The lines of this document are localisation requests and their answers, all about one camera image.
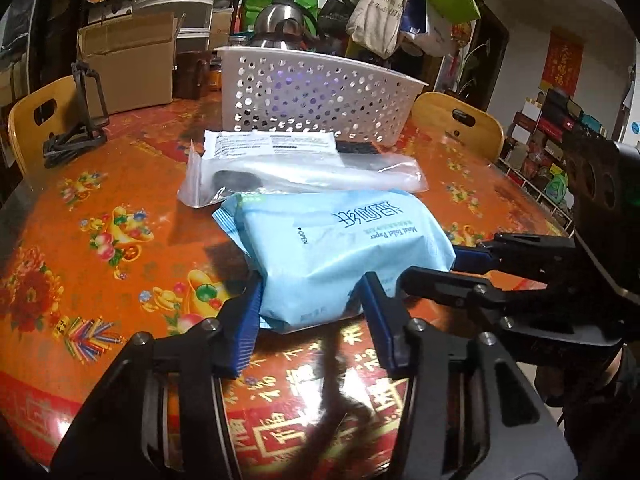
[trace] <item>perforated basket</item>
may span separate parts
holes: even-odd
[[[424,83],[341,57],[258,47],[218,49],[226,131],[335,132],[393,146]]]

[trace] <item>table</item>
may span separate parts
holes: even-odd
[[[0,212],[0,410],[44,464],[133,333],[184,332],[242,291],[244,258],[211,219],[212,207],[192,210],[175,197],[190,142],[201,149],[204,129],[222,126],[219,99],[210,94],[113,116],[109,142],[52,173],[55,185],[36,193],[21,184]],[[409,120],[392,150],[419,161],[430,186],[419,197],[453,243],[472,246],[497,231],[560,234],[502,173],[442,133]],[[489,277],[501,288],[529,285],[499,272]],[[429,301],[415,303],[412,314],[443,330],[474,330]],[[386,377],[366,323],[356,318],[288,336],[260,334],[248,368],[225,385],[246,472],[277,474],[314,434],[322,349],[336,340],[350,411],[328,439],[316,475],[357,440],[366,444],[358,472],[388,462],[404,383]],[[174,457],[176,412],[171,402]],[[365,436],[363,418],[370,419]]]

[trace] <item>metal screw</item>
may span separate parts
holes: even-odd
[[[131,341],[134,345],[145,345],[149,342],[149,334],[146,332],[136,332],[133,336],[131,336]]]
[[[207,317],[201,326],[207,332],[215,332],[220,327],[220,322],[215,317]]]
[[[513,328],[513,319],[511,319],[508,316],[504,316],[500,320],[500,326],[505,330],[509,330],[509,329]]]
[[[414,317],[407,324],[407,328],[412,332],[424,332],[427,330],[427,322],[419,317]]]
[[[478,339],[482,344],[485,344],[487,346],[493,346],[498,342],[498,340],[495,338],[495,335],[493,335],[491,332],[482,332],[478,336]]]

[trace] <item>blue bag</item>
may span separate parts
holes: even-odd
[[[449,270],[451,242],[404,191],[235,194],[213,218],[264,279],[262,327],[286,333],[355,316],[347,306],[362,275],[387,294],[411,266]]]

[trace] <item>chair backrest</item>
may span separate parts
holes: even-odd
[[[42,110],[53,114],[38,124],[36,119],[41,116],[38,109],[45,104]],[[43,86],[14,105],[9,113],[9,142],[25,178],[32,179],[44,172],[42,144],[49,134],[67,133],[79,119],[73,76]]]
[[[504,142],[500,123],[455,97],[426,92],[414,103],[411,117],[416,126],[443,130],[491,162],[500,156]]]

